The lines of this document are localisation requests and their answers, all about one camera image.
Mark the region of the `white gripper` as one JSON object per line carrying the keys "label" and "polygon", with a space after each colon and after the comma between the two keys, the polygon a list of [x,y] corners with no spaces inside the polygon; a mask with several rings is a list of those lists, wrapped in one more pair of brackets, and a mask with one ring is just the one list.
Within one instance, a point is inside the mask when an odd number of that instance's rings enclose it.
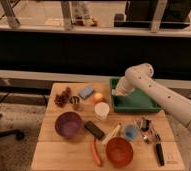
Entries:
{"label": "white gripper", "polygon": [[116,85],[115,90],[126,93],[127,95],[133,91],[133,85],[125,78],[121,77]]}

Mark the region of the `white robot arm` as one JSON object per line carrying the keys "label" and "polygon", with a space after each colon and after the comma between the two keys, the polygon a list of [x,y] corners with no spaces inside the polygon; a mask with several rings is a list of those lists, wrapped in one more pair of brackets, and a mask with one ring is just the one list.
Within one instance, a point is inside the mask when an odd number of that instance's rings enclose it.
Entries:
{"label": "white robot arm", "polygon": [[143,63],[129,67],[115,88],[116,96],[127,96],[135,88],[146,93],[191,132],[191,100],[152,79],[154,69]]}

